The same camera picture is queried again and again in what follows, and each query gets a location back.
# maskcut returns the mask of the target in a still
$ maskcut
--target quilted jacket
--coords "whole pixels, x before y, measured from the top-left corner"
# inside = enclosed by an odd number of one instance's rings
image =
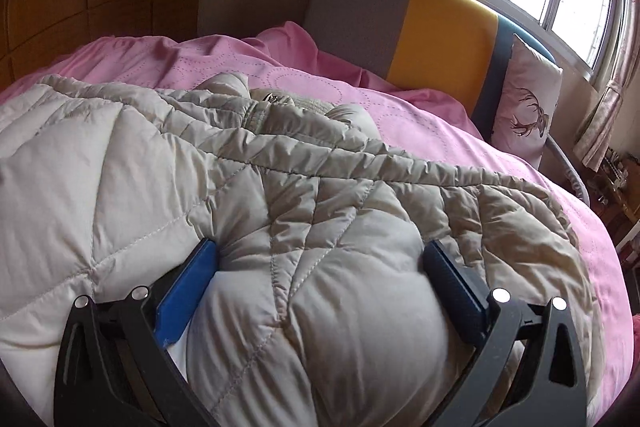
[[[216,86],[48,76],[0,106],[0,358],[45,422],[74,298],[123,298],[203,237],[222,257],[186,376],[223,426],[424,422],[470,356],[420,271],[431,239],[490,287],[568,300],[594,407],[600,309],[547,192]]]

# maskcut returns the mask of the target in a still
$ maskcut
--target pink curtain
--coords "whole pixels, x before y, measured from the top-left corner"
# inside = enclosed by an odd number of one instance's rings
[[[640,0],[625,0],[625,11],[618,51],[611,78],[596,107],[580,128],[574,152],[594,171],[609,146],[611,131],[622,106],[623,96],[636,74],[640,73]]]

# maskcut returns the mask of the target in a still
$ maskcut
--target white pillow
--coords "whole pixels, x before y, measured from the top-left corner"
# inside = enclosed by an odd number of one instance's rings
[[[537,169],[561,84],[561,68],[514,35],[491,145]]]

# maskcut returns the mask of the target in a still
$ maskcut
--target pink bedsheet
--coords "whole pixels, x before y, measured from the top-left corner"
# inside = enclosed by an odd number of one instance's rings
[[[606,368],[598,417],[608,409],[628,380],[634,337],[622,272],[606,229],[577,198],[523,160],[479,139],[463,107],[451,97],[429,89],[394,92],[393,86],[374,74],[319,52],[302,28],[287,23],[244,41],[225,36],[180,44],[163,37],[101,38],[20,79],[0,93],[0,103],[25,91],[46,73],[92,84],[117,81],[193,89],[214,74],[229,71],[247,74],[250,87],[277,87],[334,103],[359,103],[388,144],[427,160],[511,174],[552,192],[579,238],[580,253],[602,308]]]

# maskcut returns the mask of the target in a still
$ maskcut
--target deer print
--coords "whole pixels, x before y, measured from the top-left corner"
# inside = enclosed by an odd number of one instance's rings
[[[524,92],[524,96],[520,99],[521,102],[527,102],[528,100],[532,100],[532,103],[529,103],[527,107],[533,107],[537,114],[538,119],[531,123],[522,123],[518,121],[518,118],[513,115],[513,120],[511,121],[511,128],[513,132],[518,136],[529,136],[531,131],[537,129],[540,133],[540,137],[542,138],[543,134],[545,134],[546,126],[549,123],[549,115],[545,113],[544,109],[540,107],[540,103],[538,102],[538,97],[533,94],[529,89],[525,87],[519,87],[518,90]]]

